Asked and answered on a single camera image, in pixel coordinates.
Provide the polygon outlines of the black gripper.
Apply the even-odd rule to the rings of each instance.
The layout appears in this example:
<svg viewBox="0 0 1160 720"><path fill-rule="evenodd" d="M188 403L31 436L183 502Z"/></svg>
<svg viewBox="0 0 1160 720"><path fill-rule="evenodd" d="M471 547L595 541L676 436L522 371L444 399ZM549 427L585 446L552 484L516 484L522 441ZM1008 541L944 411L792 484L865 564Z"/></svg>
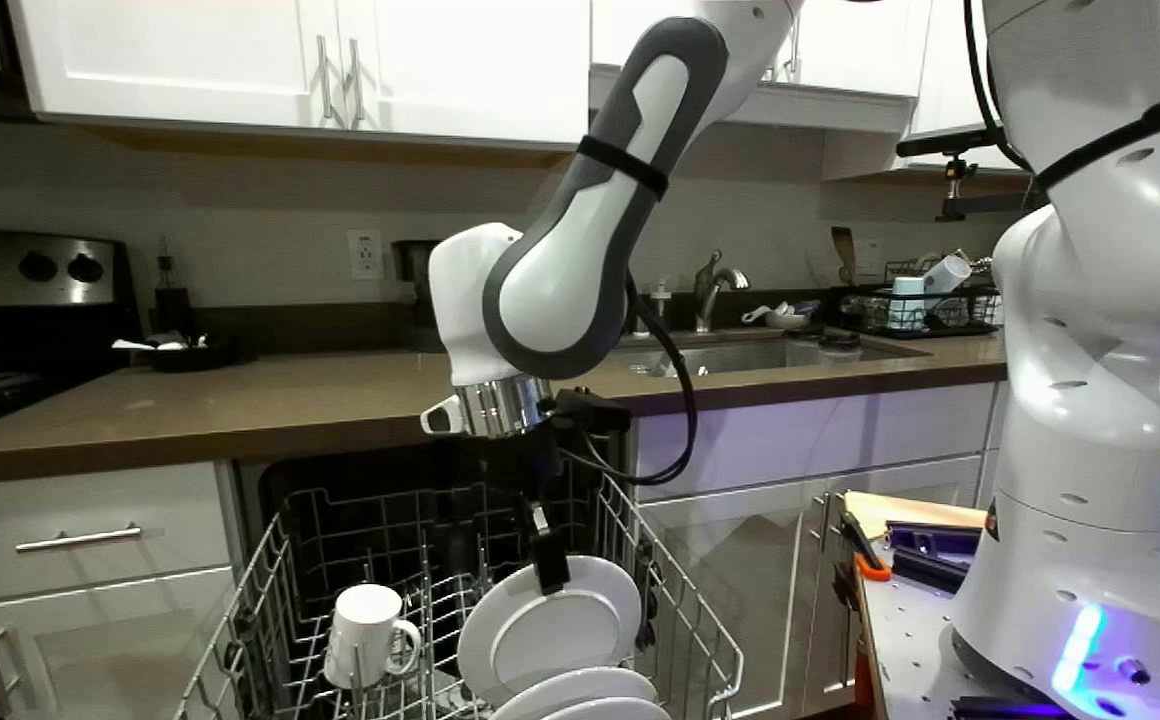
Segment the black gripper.
<svg viewBox="0 0 1160 720"><path fill-rule="evenodd" d="M598 399L595 393L560 393L538 399L543 421L529 431L529 536L531 568L543 597L566 582L565 541L549 524L543 499L566 480L598 487L621 472L627 408Z"/></svg>

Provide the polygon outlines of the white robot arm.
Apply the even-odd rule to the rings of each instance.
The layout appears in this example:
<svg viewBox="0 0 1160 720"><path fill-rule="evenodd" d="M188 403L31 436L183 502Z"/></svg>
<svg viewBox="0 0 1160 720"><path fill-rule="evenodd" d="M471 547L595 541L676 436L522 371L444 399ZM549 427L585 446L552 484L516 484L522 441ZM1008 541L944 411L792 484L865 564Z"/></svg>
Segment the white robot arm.
<svg viewBox="0 0 1160 720"><path fill-rule="evenodd" d="M429 258L461 436L522 436L631 317L679 152L773 68L802 0L697 0L631 45L529 226ZM953 633L1076 715L1160 715L1160 0L982 0L988 96L1037 209L993 250L1008 417Z"/></svg>

